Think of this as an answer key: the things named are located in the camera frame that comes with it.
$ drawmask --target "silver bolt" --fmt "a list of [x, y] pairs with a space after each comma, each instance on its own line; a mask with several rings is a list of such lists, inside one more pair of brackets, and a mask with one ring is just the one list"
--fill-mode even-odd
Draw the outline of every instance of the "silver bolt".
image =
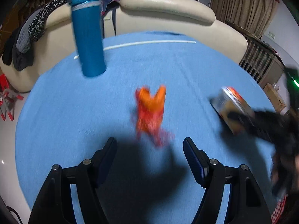
[[242, 165], [241, 165], [241, 168], [242, 168], [243, 170], [245, 170], [245, 171], [248, 170], [248, 167], [247, 167], [247, 165], [245, 165], [245, 164], [242, 164]]
[[52, 166], [52, 170], [57, 171], [57, 169], [59, 168], [59, 164], [54, 164]]
[[217, 165], [218, 161], [216, 159], [212, 158], [212, 159], [210, 159], [210, 164]]
[[90, 160], [90, 159], [85, 159], [84, 161], [83, 161], [83, 164], [84, 165], [89, 165], [89, 164], [91, 164], [92, 163], [92, 161]]

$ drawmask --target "blue bottle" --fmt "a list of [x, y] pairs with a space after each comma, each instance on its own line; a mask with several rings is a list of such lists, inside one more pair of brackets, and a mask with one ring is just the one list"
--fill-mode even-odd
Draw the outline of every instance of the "blue bottle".
[[101, 75], [106, 71], [101, 33], [102, 0], [70, 0], [69, 4], [83, 74]]

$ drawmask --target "blue tablecloth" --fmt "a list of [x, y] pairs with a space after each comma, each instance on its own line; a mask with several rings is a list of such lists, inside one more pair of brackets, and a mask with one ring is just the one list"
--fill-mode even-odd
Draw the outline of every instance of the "blue tablecloth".
[[[194, 41], [174, 33], [143, 32], [107, 38], [104, 47], [152, 40]], [[273, 110], [241, 67], [198, 41], [106, 50], [107, 70], [96, 78], [83, 76], [75, 55], [40, 76], [18, 120], [16, 167], [31, 208], [53, 164], [75, 166], [112, 136], [119, 142], [118, 152], [98, 193], [112, 224], [192, 222], [204, 189], [195, 182], [183, 154], [185, 137], [224, 165], [247, 164], [273, 211], [269, 181], [273, 147], [247, 134], [232, 136], [209, 102], [221, 87], [232, 86], [253, 109]], [[162, 127], [174, 133], [175, 140], [157, 149], [145, 135], [136, 141], [131, 117], [136, 88], [148, 85], [154, 93], [161, 84], [167, 87]], [[228, 192], [226, 185], [217, 223], [223, 223]], [[72, 197], [77, 222], [82, 224], [74, 186]]]

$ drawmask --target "can with orange label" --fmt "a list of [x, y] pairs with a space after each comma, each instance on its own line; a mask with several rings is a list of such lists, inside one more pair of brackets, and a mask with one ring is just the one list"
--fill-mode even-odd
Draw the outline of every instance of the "can with orange label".
[[211, 102], [217, 113], [223, 118], [234, 135], [244, 131], [244, 127], [237, 121], [227, 117], [228, 113], [235, 111], [253, 117], [254, 112], [240, 94], [232, 87], [223, 87], [218, 97]]

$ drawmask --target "red stool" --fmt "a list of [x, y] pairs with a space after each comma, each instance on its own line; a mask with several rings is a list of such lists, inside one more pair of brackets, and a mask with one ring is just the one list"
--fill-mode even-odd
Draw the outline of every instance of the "red stool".
[[23, 100], [24, 97], [15, 93], [13, 90], [9, 89], [9, 84], [8, 84], [8, 81], [4, 74], [0, 75], [0, 85], [1, 85], [1, 89], [2, 89], [2, 95], [0, 95], [0, 106], [4, 105], [4, 107], [5, 107], [4, 113], [3, 113], [2, 109], [0, 108], [1, 117], [3, 120], [5, 120], [6, 119], [5, 114], [7, 111], [8, 117], [10, 118], [11, 121], [13, 121], [14, 116], [11, 114], [5, 100], [8, 100], [9, 102], [12, 102], [12, 103], [14, 102], [14, 100], [8, 96], [9, 94], [15, 96], [17, 99], [20, 99], [20, 100]]

